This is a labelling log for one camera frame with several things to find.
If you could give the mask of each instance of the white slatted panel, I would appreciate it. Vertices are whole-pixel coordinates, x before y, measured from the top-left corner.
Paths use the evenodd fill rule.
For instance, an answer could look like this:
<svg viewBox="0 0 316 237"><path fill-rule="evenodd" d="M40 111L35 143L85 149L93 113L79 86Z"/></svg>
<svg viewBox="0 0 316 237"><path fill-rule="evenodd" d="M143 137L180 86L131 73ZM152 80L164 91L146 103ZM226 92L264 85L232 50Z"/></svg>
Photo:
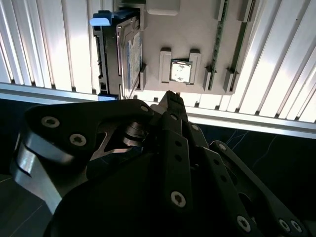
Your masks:
<svg viewBox="0 0 316 237"><path fill-rule="evenodd" d="M316 30L316 1L311 1L300 23L282 65L276 75L268 97L260 111L260 115L274 117L286 96L291 84L296 81L300 74L302 62L306 60L315 47Z"/></svg>
<svg viewBox="0 0 316 237"><path fill-rule="evenodd" d="M311 93L314 85L316 84L316 48L314 49L311 57L309 58L303 72L297 80L286 104L280 114L281 119L294 120L308 95Z"/></svg>
<svg viewBox="0 0 316 237"><path fill-rule="evenodd" d="M226 111L231 100L230 95L223 95L219 110Z"/></svg>
<svg viewBox="0 0 316 237"><path fill-rule="evenodd" d="M62 0L73 87L92 93L86 0Z"/></svg>
<svg viewBox="0 0 316 237"><path fill-rule="evenodd" d="M12 1L0 0L0 32L16 84L31 85Z"/></svg>
<svg viewBox="0 0 316 237"><path fill-rule="evenodd" d="M195 93L180 93L183 99L184 105L189 107L194 107L196 103L200 103L201 94Z"/></svg>
<svg viewBox="0 0 316 237"><path fill-rule="evenodd" d="M204 109L214 110L216 106L220 105L222 96L221 95L206 95L201 96L199 107Z"/></svg>
<svg viewBox="0 0 316 237"><path fill-rule="evenodd" d="M56 89L71 91L72 83L61 0L40 0L38 4L52 81Z"/></svg>
<svg viewBox="0 0 316 237"><path fill-rule="evenodd" d="M315 122L316 121L316 84L313 88L314 94L309 100L306 108L304 109L299 121Z"/></svg>
<svg viewBox="0 0 316 237"><path fill-rule="evenodd" d="M255 68L249 88L246 92L240 112L254 115L259 109L274 72L278 70L280 60L295 28L296 19L304 1L283 0L270 30L259 62Z"/></svg>
<svg viewBox="0 0 316 237"><path fill-rule="evenodd" d="M28 69L38 87L51 88L36 0L13 0Z"/></svg>
<svg viewBox="0 0 316 237"><path fill-rule="evenodd" d="M258 15L252 31L251 43L240 73L236 92L231 96L230 103L228 105L227 110L230 112L235 112L243 100L248 83L253 75L253 68L259 60L265 39L272 24L271 21L273 21L274 14L277 9L277 1L266 0L262 2L262 5L258 10Z"/></svg>
<svg viewBox="0 0 316 237"><path fill-rule="evenodd" d="M3 45L2 36L0 34L0 82L10 83L11 78L9 75L9 68L7 65L8 60L6 58L7 58L6 50Z"/></svg>

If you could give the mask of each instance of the dark floor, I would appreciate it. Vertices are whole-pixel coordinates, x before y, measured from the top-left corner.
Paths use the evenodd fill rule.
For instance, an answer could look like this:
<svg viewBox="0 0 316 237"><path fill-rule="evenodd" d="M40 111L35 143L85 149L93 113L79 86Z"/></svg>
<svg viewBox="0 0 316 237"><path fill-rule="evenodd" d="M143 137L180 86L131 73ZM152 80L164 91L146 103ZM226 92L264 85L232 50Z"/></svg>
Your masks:
<svg viewBox="0 0 316 237"><path fill-rule="evenodd" d="M9 162L30 103L0 100L0 237L40 237L51 214L45 203L9 176ZM295 214L316 220L316 140L201 125L207 141L221 140Z"/></svg>

